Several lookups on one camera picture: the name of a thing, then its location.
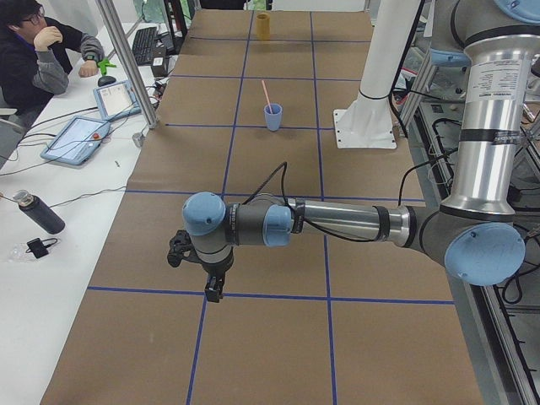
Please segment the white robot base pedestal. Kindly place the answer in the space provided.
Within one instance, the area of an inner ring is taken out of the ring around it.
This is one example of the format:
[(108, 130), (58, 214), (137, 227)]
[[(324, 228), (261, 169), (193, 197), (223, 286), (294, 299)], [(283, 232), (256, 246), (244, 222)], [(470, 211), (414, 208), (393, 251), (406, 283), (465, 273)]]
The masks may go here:
[(389, 96), (422, 8), (420, 0), (380, 2), (357, 99), (347, 109), (333, 112), (340, 149), (397, 147)]

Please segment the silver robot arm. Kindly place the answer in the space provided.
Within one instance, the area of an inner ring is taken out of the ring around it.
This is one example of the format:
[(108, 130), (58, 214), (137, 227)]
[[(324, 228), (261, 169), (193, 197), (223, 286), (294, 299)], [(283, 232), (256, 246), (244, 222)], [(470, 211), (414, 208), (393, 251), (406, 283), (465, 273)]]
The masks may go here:
[(455, 278), (498, 284), (517, 272), (526, 246), (507, 201), (521, 142), (527, 79), (539, 53), (536, 1), (437, 1), (431, 62), (469, 72), (450, 195), (437, 209), (358, 206), (255, 192), (225, 203), (199, 192), (183, 205), (184, 229), (170, 241), (169, 264), (200, 264), (205, 295), (222, 298), (233, 249), (286, 246), (309, 225), (354, 242), (390, 241), (424, 253)]

